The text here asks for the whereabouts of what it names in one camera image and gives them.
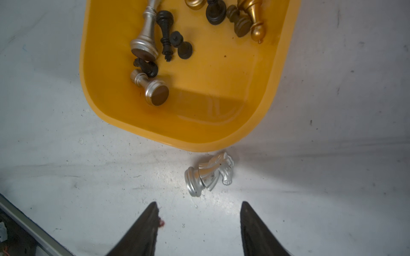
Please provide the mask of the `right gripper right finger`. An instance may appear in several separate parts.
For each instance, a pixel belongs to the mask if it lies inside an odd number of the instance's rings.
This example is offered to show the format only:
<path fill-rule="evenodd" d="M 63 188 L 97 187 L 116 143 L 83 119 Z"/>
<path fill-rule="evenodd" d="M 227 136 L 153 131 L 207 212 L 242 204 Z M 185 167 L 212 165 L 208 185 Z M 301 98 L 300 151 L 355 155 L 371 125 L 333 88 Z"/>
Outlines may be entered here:
<path fill-rule="evenodd" d="M 241 205 L 240 226 L 245 256 L 290 256 L 246 201 Z"/>

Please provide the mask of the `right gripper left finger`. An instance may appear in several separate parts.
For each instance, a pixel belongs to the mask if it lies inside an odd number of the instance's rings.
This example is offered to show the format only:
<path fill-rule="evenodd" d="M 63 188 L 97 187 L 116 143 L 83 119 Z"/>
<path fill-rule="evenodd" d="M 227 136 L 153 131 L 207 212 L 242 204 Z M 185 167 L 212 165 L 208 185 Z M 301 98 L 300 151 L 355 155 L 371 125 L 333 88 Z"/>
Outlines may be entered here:
<path fill-rule="evenodd" d="M 152 202 L 107 256 L 153 256 L 159 226 L 159 208 Z"/>

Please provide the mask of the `silver chess piece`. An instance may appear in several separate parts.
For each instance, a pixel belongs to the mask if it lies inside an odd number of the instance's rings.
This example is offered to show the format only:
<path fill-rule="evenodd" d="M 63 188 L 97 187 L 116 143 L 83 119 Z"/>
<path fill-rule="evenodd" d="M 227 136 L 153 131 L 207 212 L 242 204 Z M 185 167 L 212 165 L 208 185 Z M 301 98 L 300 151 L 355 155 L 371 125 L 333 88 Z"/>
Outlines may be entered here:
<path fill-rule="evenodd" d="M 185 173 L 187 189 L 192 197 L 200 197 L 202 191 L 212 191 L 222 177 L 222 183 L 229 186 L 233 179 L 234 161 L 227 152 L 214 156 L 206 163 L 200 163 L 195 169 L 189 167 Z"/>
<path fill-rule="evenodd" d="M 154 62 L 159 56 L 155 44 L 154 28 L 160 3 L 161 1 L 158 0 L 147 1 L 147 7 L 143 12 L 142 30 L 138 37 L 130 42 L 132 54 L 144 61 Z"/>
<path fill-rule="evenodd" d="M 130 79 L 135 85 L 144 89 L 144 97 L 149 105 L 157 107 L 167 101 L 169 88 L 164 81 L 150 80 L 145 73 L 137 69 L 131 72 Z"/>

